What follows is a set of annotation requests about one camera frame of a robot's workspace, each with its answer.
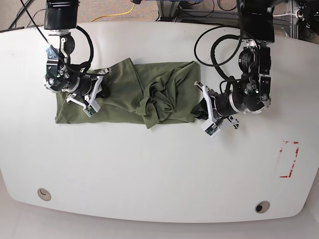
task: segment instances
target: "green cloth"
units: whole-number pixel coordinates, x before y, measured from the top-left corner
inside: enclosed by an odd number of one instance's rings
[[[200,67],[196,62],[133,65],[126,59],[104,76],[111,95],[97,99],[101,109],[89,118],[83,108],[58,93],[56,123],[130,122],[150,128],[158,123],[194,122],[190,114],[198,103]]]

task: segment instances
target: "metal frame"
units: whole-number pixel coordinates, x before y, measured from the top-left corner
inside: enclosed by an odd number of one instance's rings
[[[210,11],[196,10],[196,9],[184,9],[178,16],[175,16],[177,7],[181,1],[157,1],[159,8],[159,15],[161,17],[175,17],[174,21],[180,22],[183,20],[226,20],[228,22],[237,22],[237,12],[233,11],[214,11],[212,14],[206,16]],[[287,3],[287,12],[294,13],[298,10],[298,6],[294,0],[289,0]],[[299,28],[297,25],[298,19],[293,15],[288,17],[276,17],[274,18],[274,26],[283,29],[286,36],[294,39],[299,37]]]

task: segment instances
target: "yellow cable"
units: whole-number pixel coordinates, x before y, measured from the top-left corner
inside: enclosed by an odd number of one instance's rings
[[[94,21],[96,21],[96,20],[98,20],[98,19],[100,19],[100,18],[103,18],[103,17],[108,17],[108,16],[120,16],[120,15],[128,14],[128,13],[130,13],[131,11],[133,11],[134,7],[135,7],[135,3],[133,4],[132,9],[131,9],[131,10],[129,10],[129,11],[127,11],[127,12],[124,12],[124,13],[118,13],[118,14],[111,14],[111,15],[105,15],[105,16],[100,16],[100,17],[97,17],[96,19],[94,19],[92,22],[94,22]]]

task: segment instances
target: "folded fabric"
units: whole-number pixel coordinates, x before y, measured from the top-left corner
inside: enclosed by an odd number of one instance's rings
[[[150,128],[158,123],[194,122],[191,111],[198,103],[200,67],[196,62],[133,65],[126,59],[111,67],[102,84],[111,95],[97,99],[101,106],[91,118],[83,108],[67,103],[68,93],[57,97],[56,123],[129,122]]]

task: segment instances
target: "white table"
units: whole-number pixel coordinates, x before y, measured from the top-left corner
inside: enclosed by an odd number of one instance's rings
[[[90,34],[92,69],[131,57],[135,64],[194,60],[193,46],[207,25],[166,22],[82,24]],[[198,55],[208,61],[220,29],[205,36]],[[77,30],[72,63],[86,61],[89,47]],[[225,60],[236,41],[221,43]],[[194,124],[55,124],[55,95],[43,86],[46,44],[35,29],[0,34],[2,113],[0,168],[17,201],[98,217],[174,223],[253,221],[300,212],[319,167],[319,46],[277,37],[271,45],[271,107],[260,115],[236,116],[211,140]],[[237,57],[225,72],[239,77]],[[201,67],[202,82],[218,89],[221,78]],[[291,148],[299,152],[290,178]],[[161,145],[165,151],[157,151]],[[41,200],[37,190],[52,199]],[[255,207],[269,201],[270,209]]]

